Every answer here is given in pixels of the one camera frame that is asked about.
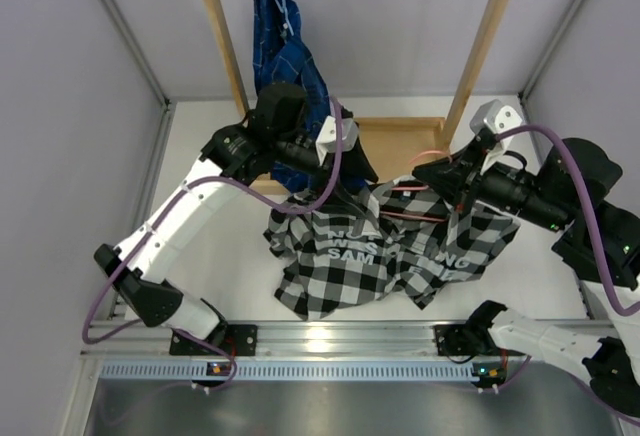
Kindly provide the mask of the black white checkered shirt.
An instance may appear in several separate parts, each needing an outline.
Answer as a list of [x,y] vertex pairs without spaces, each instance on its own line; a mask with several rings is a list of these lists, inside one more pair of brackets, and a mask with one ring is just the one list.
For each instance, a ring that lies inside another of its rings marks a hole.
[[483,204],[461,215],[412,176],[363,188],[362,217],[271,212],[264,237],[288,260],[275,298],[304,321],[399,292],[417,308],[450,283],[474,281],[520,224]]

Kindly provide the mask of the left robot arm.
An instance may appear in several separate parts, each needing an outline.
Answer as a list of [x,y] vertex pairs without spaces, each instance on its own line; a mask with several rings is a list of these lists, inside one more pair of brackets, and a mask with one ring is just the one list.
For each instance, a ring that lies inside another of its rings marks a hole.
[[359,139],[351,113],[336,100],[317,137],[304,128],[309,98],[298,85],[271,83],[258,95],[243,122],[217,130],[201,149],[180,185],[159,209],[116,245],[101,245],[94,260],[121,296],[148,327],[167,327],[191,339],[203,354],[223,349],[228,323],[210,303],[179,289],[169,269],[204,224],[241,194],[266,202],[252,189],[262,175],[283,165],[309,176],[312,201],[307,206],[280,206],[285,214],[318,209],[355,216],[364,211],[344,180],[375,182],[378,176]]

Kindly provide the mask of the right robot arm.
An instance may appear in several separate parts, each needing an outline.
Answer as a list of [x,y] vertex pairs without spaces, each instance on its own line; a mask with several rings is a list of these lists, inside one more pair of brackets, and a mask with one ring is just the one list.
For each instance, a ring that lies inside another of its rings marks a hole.
[[413,175],[459,213],[482,202],[559,233],[552,250],[600,301],[613,336],[574,332],[483,302],[445,334],[445,346],[474,355],[500,350],[539,359],[571,375],[622,416],[639,416],[639,219],[605,198],[622,175],[594,143],[556,143],[537,174],[501,162],[488,169],[489,146],[475,139],[451,160]]

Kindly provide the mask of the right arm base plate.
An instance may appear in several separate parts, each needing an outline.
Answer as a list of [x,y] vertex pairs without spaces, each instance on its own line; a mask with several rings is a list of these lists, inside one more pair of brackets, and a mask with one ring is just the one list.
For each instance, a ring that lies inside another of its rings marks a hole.
[[464,334],[463,324],[436,325],[434,338],[439,356],[467,357],[473,355],[473,349]]

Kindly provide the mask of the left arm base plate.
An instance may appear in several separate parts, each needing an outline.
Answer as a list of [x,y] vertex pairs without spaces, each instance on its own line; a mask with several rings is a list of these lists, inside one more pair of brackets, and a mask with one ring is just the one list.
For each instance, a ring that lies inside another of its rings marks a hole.
[[[258,342],[258,326],[254,324],[230,324],[223,339],[216,344],[220,350],[230,356],[254,356]],[[169,346],[172,356],[215,355],[214,351],[205,348],[201,343],[172,333]]]

